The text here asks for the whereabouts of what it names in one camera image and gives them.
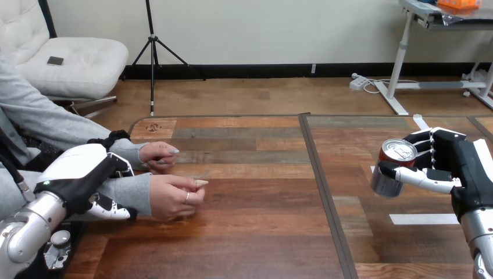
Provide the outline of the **person's hand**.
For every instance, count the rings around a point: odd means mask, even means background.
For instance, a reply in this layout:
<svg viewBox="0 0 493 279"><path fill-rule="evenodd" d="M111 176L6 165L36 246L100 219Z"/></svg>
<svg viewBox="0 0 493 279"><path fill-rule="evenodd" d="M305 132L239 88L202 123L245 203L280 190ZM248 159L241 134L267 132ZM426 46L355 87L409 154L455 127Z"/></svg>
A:
<svg viewBox="0 0 493 279"><path fill-rule="evenodd" d="M180 151L163 141L149 142L139 150L139 158L152 174L165 174L176 164Z"/></svg>
<svg viewBox="0 0 493 279"><path fill-rule="evenodd" d="M203 204L208 183L171 174L152 175L149 188L151 216L171 220L193 215Z"/></svg>

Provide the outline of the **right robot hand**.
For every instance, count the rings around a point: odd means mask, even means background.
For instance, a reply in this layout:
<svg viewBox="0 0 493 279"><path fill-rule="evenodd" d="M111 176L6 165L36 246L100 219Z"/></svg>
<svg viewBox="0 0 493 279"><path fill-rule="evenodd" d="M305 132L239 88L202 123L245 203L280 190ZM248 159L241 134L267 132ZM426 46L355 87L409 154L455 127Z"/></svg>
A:
<svg viewBox="0 0 493 279"><path fill-rule="evenodd" d="M390 139L390 156L374 173L397 184L449 194L458 222L475 211L492 209L492 157L483 139L441 127Z"/></svg>

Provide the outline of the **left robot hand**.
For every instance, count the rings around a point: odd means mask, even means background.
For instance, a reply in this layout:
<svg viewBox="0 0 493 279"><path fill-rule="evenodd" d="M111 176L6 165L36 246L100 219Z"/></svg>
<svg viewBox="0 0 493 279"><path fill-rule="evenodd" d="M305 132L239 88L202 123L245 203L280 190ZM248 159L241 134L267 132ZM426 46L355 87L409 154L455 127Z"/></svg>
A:
<svg viewBox="0 0 493 279"><path fill-rule="evenodd" d="M101 144L85 144L62 153L37 179L34 193L49 192L62 200L70 217L92 215L99 219L134 220L137 211L99 192L113 177L133 177L128 160L108 152Z"/></svg>

